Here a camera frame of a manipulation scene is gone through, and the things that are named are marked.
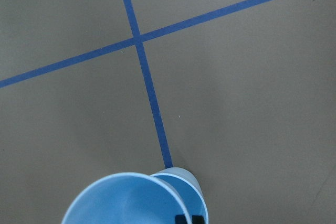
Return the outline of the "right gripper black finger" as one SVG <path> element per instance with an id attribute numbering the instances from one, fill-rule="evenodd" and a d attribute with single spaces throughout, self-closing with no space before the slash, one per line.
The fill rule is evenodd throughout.
<path id="1" fill-rule="evenodd" d="M 187 224 L 185 215 L 176 215 L 175 216 L 175 224 Z"/>

